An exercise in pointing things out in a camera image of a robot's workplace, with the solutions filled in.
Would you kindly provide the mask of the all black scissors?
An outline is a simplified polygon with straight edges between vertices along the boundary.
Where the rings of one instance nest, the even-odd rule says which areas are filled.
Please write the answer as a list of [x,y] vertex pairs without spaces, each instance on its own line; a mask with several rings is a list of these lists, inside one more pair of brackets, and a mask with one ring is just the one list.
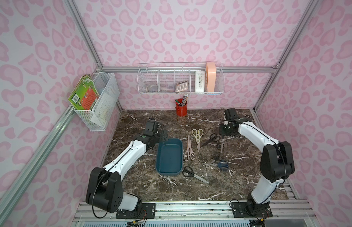
[[211,142],[218,142],[220,141],[221,137],[218,136],[216,133],[212,133],[207,141],[205,141],[200,147],[204,147]]

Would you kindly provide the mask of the pink scissors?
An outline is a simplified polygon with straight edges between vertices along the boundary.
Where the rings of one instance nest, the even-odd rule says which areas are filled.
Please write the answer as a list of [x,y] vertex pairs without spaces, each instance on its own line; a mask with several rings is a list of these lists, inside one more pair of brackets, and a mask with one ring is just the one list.
[[195,158],[196,158],[196,155],[192,149],[190,135],[188,135],[188,138],[187,138],[187,148],[186,148],[186,152],[184,153],[183,158],[184,158],[184,161],[195,160]]

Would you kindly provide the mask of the cream kitchen scissors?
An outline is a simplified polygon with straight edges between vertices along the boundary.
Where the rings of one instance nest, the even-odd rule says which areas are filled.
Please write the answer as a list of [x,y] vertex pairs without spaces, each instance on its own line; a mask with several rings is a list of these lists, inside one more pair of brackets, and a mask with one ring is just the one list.
[[203,136],[203,129],[193,129],[192,135],[196,140],[197,150],[200,151],[200,140],[201,140],[201,137]]

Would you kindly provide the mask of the black handled silver scissors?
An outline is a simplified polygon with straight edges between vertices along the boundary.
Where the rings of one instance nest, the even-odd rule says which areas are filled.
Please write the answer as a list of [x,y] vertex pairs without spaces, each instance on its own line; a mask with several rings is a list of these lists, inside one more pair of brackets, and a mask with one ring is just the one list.
[[194,177],[206,184],[209,184],[209,182],[207,180],[205,180],[204,178],[202,178],[201,176],[195,174],[195,172],[193,171],[193,169],[190,166],[185,166],[182,170],[182,174],[185,177]]

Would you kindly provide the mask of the small grey handled scissors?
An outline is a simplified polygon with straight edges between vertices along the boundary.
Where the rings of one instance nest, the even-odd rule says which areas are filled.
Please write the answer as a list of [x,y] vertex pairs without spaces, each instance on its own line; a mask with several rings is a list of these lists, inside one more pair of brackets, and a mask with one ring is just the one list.
[[217,136],[217,149],[220,150],[220,152],[223,152],[224,149],[224,136]]

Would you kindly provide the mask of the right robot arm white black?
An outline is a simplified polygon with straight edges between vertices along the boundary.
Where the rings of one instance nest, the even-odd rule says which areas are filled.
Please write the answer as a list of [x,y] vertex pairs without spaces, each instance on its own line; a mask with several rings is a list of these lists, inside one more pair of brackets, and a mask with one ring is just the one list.
[[272,138],[252,122],[229,121],[227,124],[219,125],[219,134],[222,137],[236,133],[246,137],[262,152],[260,161],[262,176],[248,200],[253,205],[267,204],[278,185],[284,183],[295,172],[292,146],[287,141]]

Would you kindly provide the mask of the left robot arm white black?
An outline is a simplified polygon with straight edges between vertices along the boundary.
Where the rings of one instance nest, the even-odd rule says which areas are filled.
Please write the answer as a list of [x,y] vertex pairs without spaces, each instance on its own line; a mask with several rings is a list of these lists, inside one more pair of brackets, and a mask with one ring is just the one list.
[[123,179],[141,156],[167,140],[167,130],[143,131],[116,159],[104,167],[95,167],[90,174],[86,203],[108,213],[118,210],[141,213],[141,199],[123,191]]

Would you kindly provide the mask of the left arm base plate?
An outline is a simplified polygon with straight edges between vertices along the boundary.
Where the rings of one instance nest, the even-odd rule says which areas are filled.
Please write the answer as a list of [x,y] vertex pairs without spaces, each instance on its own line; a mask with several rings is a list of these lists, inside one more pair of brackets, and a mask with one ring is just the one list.
[[154,219],[156,211],[156,203],[142,203],[136,206],[135,210],[117,211],[116,219],[142,219],[146,216],[147,219]]

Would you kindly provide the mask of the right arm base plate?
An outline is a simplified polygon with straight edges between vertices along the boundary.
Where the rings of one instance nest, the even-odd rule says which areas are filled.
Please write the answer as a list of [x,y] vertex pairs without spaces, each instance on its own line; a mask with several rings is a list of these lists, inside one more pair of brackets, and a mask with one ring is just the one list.
[[229,204],[235,218],[271,218],[273,217],[270,203],[254,204],[251,201],[232,201]]

